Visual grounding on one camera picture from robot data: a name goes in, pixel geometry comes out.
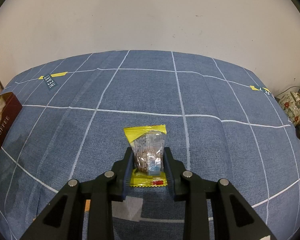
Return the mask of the yellow edged clear snack packet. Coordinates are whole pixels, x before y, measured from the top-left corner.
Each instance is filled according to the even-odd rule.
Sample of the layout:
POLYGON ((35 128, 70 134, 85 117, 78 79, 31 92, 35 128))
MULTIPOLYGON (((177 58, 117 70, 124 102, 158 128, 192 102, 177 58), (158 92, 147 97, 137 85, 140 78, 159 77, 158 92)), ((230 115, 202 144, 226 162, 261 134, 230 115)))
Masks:
POLYGON ((131 187, 167 186, 164 173, 165 125, 124 128, 134 153, 131 187))

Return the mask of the orange white tape marker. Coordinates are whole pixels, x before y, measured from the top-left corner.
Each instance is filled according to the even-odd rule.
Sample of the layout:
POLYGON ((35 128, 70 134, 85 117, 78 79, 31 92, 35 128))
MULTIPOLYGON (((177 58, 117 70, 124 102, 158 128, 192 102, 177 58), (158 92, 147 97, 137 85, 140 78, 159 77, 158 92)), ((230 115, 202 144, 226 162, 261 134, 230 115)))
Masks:
POLYGON ((142 206, 142 198, 127 196, 123 202, 112 202, 112 216, 118 219, 139 222, 142 206))

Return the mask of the blue grid tablecloth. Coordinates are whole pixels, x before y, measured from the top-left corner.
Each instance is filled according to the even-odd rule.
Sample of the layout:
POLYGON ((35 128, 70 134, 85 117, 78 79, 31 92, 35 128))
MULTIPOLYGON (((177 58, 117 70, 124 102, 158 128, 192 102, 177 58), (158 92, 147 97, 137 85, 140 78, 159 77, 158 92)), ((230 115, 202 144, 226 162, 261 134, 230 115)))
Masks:
POLYGON ((300 140, 251 71, 200 55, 108 51, 40 64, 5 87, 23 108, 0 150, 0 232, 19 239, 70 179, 123 158, 124 128, 165 125, 173 157, 228 179, 277 239, 300 227, 300 140), (40 76, 56 77, 49 90, 40 76))

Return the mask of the red gold toffee tin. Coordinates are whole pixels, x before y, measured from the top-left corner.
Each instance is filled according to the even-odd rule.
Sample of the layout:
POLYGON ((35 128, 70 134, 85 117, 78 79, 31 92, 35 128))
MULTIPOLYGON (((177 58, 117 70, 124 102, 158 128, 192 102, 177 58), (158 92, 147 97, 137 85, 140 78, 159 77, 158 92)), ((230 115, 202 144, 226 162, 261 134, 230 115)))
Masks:
POLYGON ((0 95, 0 149, 22 105, 13 92, 0 95))

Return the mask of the clutter pile beside table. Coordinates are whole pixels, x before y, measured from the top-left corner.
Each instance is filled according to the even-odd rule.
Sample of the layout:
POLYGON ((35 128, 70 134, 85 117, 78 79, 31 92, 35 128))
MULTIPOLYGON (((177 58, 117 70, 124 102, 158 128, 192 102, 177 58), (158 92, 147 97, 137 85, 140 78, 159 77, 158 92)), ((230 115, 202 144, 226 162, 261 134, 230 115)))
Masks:
POLYGON ((296 136, 300 140, 300 93, 287 89, 282 94, 279 105, 288 116, 288 120, 293 123, 296 136))

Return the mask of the yellow label tape right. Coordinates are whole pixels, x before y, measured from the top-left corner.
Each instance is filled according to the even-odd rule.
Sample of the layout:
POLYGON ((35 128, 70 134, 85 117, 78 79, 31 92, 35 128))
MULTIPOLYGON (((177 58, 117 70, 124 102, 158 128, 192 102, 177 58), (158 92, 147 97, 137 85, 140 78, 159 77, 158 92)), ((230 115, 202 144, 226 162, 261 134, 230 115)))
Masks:
POLYGON ((264 94, 268 95, 268 96, 271 96, 272 98, 275 98, 275 96, 273 95, 273 93, 270 92, 269 89, 267 88, 264 88, 264 87, 259 87, 259 86, 253 86, 253 85, 250 85, 250 88, 254 91, 261 91, 263 92, 264 94))

